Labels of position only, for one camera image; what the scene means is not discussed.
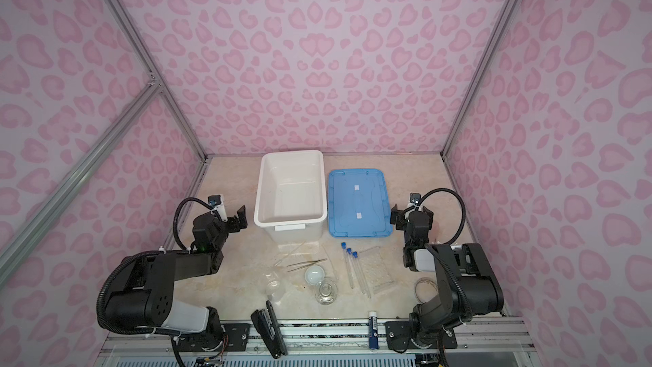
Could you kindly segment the white plastic storage bin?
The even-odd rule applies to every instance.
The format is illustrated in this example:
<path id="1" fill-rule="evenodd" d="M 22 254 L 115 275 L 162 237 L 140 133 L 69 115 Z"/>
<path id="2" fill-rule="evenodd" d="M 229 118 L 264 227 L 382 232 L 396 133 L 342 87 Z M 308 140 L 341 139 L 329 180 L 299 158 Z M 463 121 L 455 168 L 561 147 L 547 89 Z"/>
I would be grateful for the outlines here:
<path id="1" fill-rule="evenodd" d="M 254 222 L 279 245 L 319 241 L 328 204 L 321 151 L 269 153 L 261 159 Z"/>

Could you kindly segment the blue capped glass test tube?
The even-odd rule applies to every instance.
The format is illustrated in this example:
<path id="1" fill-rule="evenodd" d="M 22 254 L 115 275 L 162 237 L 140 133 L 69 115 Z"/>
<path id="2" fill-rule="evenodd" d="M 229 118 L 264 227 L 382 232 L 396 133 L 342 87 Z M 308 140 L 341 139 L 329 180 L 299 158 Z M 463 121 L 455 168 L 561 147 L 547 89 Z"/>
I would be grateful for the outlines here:
<path id="1" fill-rule="evenodd" d="M 353 280 L 353 275 L 352 275 L 352 270 L 351 270 L 351 263 L 349 260 L 349 251 L 348 247 L 346 245 L 346 242 L 341 242 L 341 249 L 342 249 L 342 254 L 343 254 L 343 261 L 345 264 L 345 269 L 346 269 L 346 275 L 349 283 L 350 289 L 355 289 L 355 283 Z"/>

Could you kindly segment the clear acrylic test tube rack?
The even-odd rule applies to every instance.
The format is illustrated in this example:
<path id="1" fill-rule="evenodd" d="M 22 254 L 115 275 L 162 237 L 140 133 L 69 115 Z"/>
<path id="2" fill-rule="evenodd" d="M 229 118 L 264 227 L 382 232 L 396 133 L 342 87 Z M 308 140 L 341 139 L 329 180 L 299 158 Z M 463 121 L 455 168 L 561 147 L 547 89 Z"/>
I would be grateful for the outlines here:
<path id="1" fill-rule="evenodd" d="M 381 249 L 379 247 L 368 248 L 358 253 L 358 259 L 362 266 L 368 288 L 371 289 L 373 295 L 379 295 L 394 287 L 396 282 L 390 274 L 385 260 L 381 256 Z"/>

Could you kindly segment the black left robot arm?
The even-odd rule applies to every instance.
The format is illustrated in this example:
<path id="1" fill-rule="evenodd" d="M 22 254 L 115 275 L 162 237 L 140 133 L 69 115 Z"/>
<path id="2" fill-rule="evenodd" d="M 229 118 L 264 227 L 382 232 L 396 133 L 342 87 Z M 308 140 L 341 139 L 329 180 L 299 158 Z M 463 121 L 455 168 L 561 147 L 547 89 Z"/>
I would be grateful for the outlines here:
<path id="1" fill-rule="evenodd" d="M 217 309 L 176 299 L 175 283 L 215 275 L 227 238 L 247 226 L 245 206 L 227 221 L 206 212 L 194 220 L 193 250 L 159 249 L 124 258 L 98 294 L 100 327 L 124 336 L 169 336 L 182 352 L 223 348 L 227 334 Z"/>

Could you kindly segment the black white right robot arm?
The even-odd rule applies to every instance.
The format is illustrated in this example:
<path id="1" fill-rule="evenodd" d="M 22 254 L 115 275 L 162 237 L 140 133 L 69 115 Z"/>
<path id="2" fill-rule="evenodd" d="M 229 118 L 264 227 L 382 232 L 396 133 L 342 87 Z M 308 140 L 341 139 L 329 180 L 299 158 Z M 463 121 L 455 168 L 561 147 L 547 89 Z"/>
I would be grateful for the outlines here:
<path id="1" fill-rule="evenodd" d="M 403 232 L 403 265 L 436 276 L 436 296 L 414 306 L 406 321 L 385 324 L 390 350 L 455 349 L 454 329 L 475 316 L 499 312 L 504 294 L 481 245 L 432 244 L 434 214 L 428 210 L 392 207 L 390 224 Z"/>

